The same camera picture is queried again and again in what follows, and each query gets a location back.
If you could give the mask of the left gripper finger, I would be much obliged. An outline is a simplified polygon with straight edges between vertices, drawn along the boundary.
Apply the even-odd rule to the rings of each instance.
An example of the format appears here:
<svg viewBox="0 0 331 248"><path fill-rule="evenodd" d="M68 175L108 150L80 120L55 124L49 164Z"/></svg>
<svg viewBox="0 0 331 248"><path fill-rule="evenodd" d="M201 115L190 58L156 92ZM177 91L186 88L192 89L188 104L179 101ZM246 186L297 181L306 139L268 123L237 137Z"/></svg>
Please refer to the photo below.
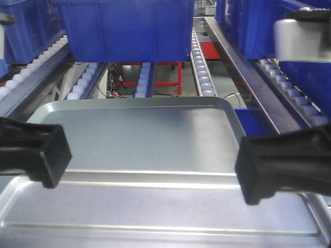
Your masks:
<svg viewBox="0 0 331 248"><path fill-rule="evenodd" d="M1 118L1 176L26 175L31 181L53 189L71 158L62 125Z"/></svg>

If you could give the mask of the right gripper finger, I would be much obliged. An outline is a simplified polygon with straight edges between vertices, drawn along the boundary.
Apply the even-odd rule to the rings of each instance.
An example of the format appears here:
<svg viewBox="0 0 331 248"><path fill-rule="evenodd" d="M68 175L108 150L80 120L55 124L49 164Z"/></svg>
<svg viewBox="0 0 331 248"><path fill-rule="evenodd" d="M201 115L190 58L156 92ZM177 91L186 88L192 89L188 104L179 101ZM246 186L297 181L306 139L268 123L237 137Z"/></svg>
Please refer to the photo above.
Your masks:
<svg viewBox="0 0 331 248"><path fill-rule="evenodd" d="M246 204L277 191L330 195L330 125L242 138L235 172Z"/></svg>

